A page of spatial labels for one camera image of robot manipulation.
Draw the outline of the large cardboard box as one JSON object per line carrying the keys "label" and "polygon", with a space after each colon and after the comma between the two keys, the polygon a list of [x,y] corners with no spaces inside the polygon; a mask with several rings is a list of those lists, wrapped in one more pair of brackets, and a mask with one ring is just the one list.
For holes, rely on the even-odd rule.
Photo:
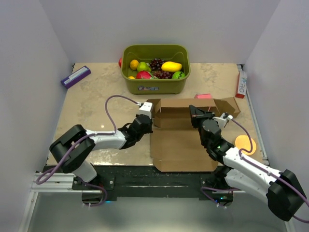
{"label": "large cardboard box", "polygon": [[201,145],[198,130],[192,127],[189,106],[219,113],[214,99],[150,99],[153,106],[153,133],[150,155],[162,172],[212,172],[218,162]]}

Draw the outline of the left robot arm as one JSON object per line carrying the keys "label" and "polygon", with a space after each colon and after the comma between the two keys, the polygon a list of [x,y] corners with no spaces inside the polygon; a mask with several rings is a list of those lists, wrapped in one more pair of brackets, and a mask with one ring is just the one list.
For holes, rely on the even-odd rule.
{"label": "left robot arm", "polygon": [[100,184],[97,171],[86,158],[93,150],[127,149],[134,146],[145,134],[152,133],[151,113],[137,114],[131,123],[116,132],[90,131],[75,125],[53,142],[49,150],[64,173],[73,173],[83,180],[88,189]]}

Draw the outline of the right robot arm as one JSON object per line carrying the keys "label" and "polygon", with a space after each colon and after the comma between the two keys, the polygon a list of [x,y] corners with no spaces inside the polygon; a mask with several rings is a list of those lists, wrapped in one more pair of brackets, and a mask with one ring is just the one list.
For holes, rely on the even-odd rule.
{"label": "right robot arm", "polygon": [[222,174],[216,176],[217,188],[242,190],[264,202],[279,219],[289,221],[309,201],[296,177],[290,170],[279,171],[246,155],[245,148],[237,148],[225,140],[222,128],[229,121],[237,123],[232,115],[223,113],[216,117],[213,112],[189,106],[191,124],[199,132],[201,145],[210,158],[223,165]]}

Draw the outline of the small brown cardboard box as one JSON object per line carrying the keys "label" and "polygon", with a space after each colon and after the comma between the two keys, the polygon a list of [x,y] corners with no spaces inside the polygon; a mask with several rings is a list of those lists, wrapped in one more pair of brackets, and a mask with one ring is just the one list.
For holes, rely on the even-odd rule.
{"label": "small brown cardboard box", "polygon": [[236,118],[241,113],[241,110],[234,97],[216,99],[215,102],[221,114],[228,113],[232,117]]}

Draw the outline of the red white toothpaste box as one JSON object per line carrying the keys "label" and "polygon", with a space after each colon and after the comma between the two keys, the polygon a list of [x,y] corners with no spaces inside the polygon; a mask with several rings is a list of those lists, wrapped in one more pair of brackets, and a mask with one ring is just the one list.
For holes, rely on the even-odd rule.
{"label": "red white toothpaste box", "polygon": [[247,74],[245,71],[239,71],[235,97],[243,99],[246,96],[246,88]]}

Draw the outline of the purple rectangular box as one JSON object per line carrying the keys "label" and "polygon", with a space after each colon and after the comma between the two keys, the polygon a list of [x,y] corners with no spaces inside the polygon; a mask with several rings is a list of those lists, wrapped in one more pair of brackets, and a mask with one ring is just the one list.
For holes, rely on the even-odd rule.
{"label": "purple rectangular box", "polygon": [[91,70],[87,66],[83,66],[77,71],[71,73],[66,78],[62,79],[60,82],[64,88],[69,89],[90,74]]}

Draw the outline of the pink rectangular block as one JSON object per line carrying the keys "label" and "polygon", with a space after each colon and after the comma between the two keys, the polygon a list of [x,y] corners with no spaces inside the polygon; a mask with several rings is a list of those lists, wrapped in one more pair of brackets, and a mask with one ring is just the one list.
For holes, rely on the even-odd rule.
{"label": "pink rectangular block", "polygon": [[212,99],[212,95],[209,93],[206,94],[196,94],[194,96],[195,99]]}

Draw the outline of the dark grape bunch lower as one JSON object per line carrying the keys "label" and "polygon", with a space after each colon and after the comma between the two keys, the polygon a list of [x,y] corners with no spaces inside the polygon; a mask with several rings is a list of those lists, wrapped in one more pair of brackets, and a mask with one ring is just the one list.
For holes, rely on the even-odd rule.
{"label": "dark grape bunch lower", "polygon": [[174,73],[172,72],[167,72],[167,71],[162,71],[162,70],[152,72],[152,75],[158,79],[171,79],[173,74]]}

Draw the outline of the dark grape bunch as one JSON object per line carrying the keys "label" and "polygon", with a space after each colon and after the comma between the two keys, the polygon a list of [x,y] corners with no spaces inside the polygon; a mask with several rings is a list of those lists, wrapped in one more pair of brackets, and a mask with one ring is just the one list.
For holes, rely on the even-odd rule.
{"label": "dark grape bunch", "polygon": [[154,58],[150,61],[149,67],[151,68],[151,71],[159,71],[162,70],[161,67],[165,63],[163,59],[160,58]]}
{"label": "dark grape bunch", "polygon": [[158,79],[171,79],[173,74],[174,73],[172,72],[167,72],[167,71],[162,71],[162,70],[152,72],[152,75]]}

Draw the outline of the yellow mango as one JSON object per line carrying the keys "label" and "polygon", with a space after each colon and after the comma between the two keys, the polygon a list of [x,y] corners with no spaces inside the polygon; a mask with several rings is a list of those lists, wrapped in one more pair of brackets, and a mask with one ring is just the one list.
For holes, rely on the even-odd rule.
{"label": "yellow mango", "polygon": [[165,72],[178,72],[182,69],[182,64],[172,61],[164,62],[161,66],[161,69]]}

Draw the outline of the green plastic bin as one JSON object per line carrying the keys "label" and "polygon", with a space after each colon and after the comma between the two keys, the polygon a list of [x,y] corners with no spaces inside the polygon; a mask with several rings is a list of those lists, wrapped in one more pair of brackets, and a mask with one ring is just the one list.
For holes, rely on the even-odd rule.
{"label": "green plastic bin", "polygon": [[132,94],[179,94],[190,74],[187,50],[177,44],[138,44],[123,51],[121,74]]}

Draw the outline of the green pear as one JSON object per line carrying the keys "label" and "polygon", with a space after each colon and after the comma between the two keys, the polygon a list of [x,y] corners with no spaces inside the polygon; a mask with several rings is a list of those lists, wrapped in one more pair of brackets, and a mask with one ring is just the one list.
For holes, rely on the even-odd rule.
{"label": "green pear", "polygon": [[141,72],[141,71],[147,71],[147,72],[150,72],[151,71],[151,68],[148,66],[147,63],[145,62],[140,62],[137,66],[137,72]]}

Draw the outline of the dark grape bunch upper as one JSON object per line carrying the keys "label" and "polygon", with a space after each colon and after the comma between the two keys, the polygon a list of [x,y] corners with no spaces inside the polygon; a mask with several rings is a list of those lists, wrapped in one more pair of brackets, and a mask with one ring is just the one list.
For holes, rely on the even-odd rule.
{"label": "dark grape bunch upper", "polygon": [[160,58],[154,58],[150,61],[149,67],[151,68],[151,71],[159,71],[162,70],[161,67],[165,63],[163,59]]}

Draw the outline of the red fruit behind bin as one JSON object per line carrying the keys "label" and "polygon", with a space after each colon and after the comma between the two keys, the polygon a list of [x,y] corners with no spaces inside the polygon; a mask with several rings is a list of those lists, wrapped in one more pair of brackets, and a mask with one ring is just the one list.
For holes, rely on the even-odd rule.
{"label": "red fruit behind bin", "polygon": [[122,67],[122,58],[119,58],[118,65],[119,65],[120,68]]}

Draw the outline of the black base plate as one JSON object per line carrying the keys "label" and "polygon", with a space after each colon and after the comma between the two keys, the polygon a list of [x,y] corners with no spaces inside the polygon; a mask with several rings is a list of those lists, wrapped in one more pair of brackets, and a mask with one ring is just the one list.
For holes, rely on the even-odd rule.
{"label": "black base plate", "polygon": [[198,198],[227,205],[233,201],[234,187],[228,186],[223,175],[227,168],[218,167],[214,172],[161,172],[154,166],[95,166],[98,173],[91,186],[73,178],[72,189],[81,190],[85,203],[99,201],[100,192],[107,191],[107,200],[118,198]]}

